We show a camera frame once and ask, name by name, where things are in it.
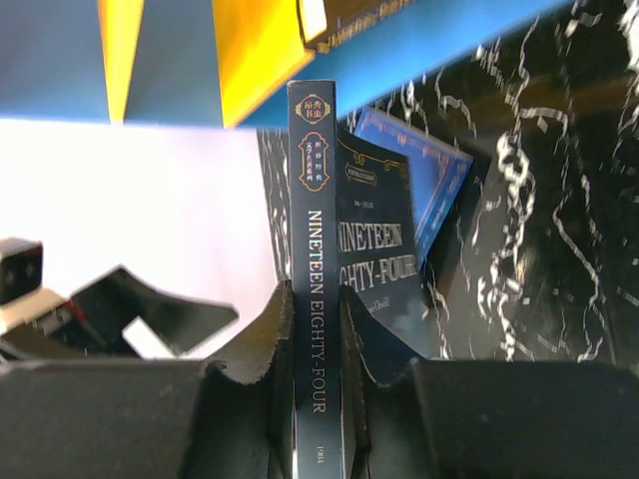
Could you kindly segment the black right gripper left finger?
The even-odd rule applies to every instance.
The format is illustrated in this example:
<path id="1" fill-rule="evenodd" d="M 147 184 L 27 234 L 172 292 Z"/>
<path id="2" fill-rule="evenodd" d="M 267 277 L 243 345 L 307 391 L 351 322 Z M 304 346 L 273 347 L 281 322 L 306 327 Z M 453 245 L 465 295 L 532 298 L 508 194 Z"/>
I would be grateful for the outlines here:
<path id="1" fill-rule="evenodd" d="M 5 478 L 288 478 L 294 315 L 288 282 L 201 360 L 138 359 L 65 345 L 90 336 L 70 302 L 5 333 Z"/>

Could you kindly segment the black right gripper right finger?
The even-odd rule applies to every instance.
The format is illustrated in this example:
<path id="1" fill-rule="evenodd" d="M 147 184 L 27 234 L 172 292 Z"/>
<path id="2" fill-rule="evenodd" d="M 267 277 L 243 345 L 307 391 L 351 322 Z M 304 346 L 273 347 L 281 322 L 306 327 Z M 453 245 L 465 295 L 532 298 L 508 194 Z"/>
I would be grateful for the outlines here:
<path id="1" fill-rule="evenodd" d="M 634 478 L 638 379 L 599 362 L 420 358 L 339 293 L 349 478 Z"/>

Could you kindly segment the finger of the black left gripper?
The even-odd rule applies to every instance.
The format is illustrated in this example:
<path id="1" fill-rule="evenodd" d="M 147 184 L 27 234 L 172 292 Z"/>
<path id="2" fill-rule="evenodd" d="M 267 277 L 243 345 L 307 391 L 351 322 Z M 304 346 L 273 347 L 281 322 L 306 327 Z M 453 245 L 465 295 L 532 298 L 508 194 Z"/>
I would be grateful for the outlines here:
<path id="1" fill-rule="evenodd" d="M 224 303 L 161 292 L 123 267 L 74 292 L 70 305 L 90 336 L 116 354 L 133 352 L 124 339 L 124 329 L 137 317 L 176 355 L 191 351 L 239 317 Z"/>

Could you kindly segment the Nineteen Eighty-Four grey-blue book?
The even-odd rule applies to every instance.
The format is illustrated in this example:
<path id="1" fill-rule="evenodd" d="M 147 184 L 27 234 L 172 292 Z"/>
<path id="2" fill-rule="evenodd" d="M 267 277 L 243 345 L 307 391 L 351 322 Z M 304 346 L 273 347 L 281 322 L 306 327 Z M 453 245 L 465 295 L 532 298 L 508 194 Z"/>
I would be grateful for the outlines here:
<path id="1" fill-rule="evenodd" d="M 288 85 L 298 474 L 365 478 L 364 388 L 429 356 L 407 158 L 336 118 L 331 80 Z"/>

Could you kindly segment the black Treehouse book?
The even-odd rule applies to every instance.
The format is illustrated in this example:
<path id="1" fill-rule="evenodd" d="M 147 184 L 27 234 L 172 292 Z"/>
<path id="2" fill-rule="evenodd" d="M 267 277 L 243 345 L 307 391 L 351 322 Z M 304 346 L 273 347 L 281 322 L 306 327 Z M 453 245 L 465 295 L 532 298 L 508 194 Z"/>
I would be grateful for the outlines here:
<path id="1" fill-rule="evenodd" d="M 413 4 L 412 0 L 299 0 L 305 46 L 325 54 Z"/>

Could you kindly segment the blue pink yellow bookshelf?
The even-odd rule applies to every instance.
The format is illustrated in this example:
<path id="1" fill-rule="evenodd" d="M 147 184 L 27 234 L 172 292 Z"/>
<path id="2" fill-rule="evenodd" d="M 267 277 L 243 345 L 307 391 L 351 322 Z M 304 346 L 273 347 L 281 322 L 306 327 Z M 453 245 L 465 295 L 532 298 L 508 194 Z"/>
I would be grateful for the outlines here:
<path id="1" fill-rule="evenodd" d="M 483 40 L 556 8 L 553 1 L 417 1 L 294 72 L 336 83 L 344 115 Z M 214 10 L 208 1 L 149 1 L 126 118 L 218 126 L 223 121 Z M 99 7 L 94 1 L 1 5 L 3 118 L 109 119 Z"/>

